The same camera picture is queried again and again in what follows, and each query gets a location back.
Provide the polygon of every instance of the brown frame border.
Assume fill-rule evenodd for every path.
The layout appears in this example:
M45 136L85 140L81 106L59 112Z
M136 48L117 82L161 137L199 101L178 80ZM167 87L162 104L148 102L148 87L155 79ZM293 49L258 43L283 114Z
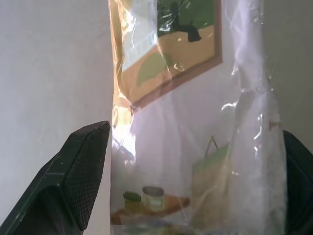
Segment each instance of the brown frame border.
M173 89L179 87L183 83L190 81L191 79L199 76L200 74L216 67L223 62L222 51L222 0L214 0L214 12L215 14L215 52L216 54L200 64L197 64L190 69L176 75L172 80L162 83L159 87L155 88L152 92L144 95L140 100L132 104L132 110L134 112L139 111L151 102L160 98L161 96L169 93Z

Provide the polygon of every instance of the clear plastic wrap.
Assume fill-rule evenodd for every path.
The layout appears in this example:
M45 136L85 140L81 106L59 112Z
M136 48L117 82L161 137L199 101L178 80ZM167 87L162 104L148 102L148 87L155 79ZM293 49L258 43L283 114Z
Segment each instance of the clear plastic wrap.
M281 235L262 0L110 0L113 235Z

